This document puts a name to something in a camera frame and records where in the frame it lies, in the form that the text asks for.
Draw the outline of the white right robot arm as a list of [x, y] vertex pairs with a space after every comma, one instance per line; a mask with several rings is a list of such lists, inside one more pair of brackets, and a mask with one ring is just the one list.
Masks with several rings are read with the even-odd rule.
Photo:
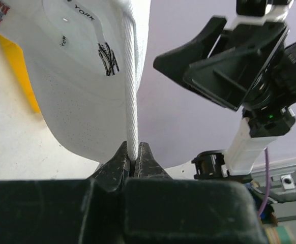
[[232, 111], [242, 110], [227, 150], [200, 153], [195, 179], [248, 182], [267, 146], [295, 124], [296, 42], [285, 45], [292, 1], [237, 1], [236, 18], [213, 16], [186, 44], [157, 56], [154, 68], [179, 86]]

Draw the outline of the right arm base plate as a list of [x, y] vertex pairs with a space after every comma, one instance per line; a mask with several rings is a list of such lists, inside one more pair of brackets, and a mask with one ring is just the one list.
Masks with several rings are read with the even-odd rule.
[[253, 183], [245, 184], [245, 187], [251, 193], [255, 201], [257, 212], [262, 210], [261, 214], [259, 215], [259, 220], [262, 228], [264, 229], [265, 236], [268, 239], [268, 243], [296, 243], [296, 238], [294, 237], [291, 229], [288, 226], [279, 226], [278, 224], [278, 220], [275, 215], [275, 210], [272, 207], [272, 204], [276, 203], [276, 201], [273, 200], [270, 196], [268, 196], [264, 208], [261, 208], [263, 201], [265, 199], [264, 193], [262, 193]]

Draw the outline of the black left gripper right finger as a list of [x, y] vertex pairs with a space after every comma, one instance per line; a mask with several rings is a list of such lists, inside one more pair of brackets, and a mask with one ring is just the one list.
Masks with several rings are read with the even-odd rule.
[[144, 176], [153, 166], [140, 143], [136, 175], [124, 185], [126, 243], [267, 243], [247, 188], [234, 181]]

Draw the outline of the white baseball cap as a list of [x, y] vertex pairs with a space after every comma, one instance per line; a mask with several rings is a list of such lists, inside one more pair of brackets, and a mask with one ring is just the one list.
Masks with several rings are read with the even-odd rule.
[[43, 118], [67, 150], [138, 158], [137, 91], [150, 1], [0, 1], [0, 35], [23, 52]]

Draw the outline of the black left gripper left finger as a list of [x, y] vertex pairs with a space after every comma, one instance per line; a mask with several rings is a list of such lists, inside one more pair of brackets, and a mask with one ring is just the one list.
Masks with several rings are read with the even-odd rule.
[[117, 194], [127, 146], [85, 179], [0, 180], [0, 243], [124, 243]]

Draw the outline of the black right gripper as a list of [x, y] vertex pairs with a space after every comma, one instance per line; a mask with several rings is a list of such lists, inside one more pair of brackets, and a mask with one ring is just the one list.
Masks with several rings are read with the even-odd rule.
[[207, 58], [226, 23], [225, 17], [213, 16], [191, 41], [157, 56], [154, 69], [233, 111], [296, 103], [296, 41], [285, 44], [288, 26], [240, 24], [229, 34], [226, 49]]

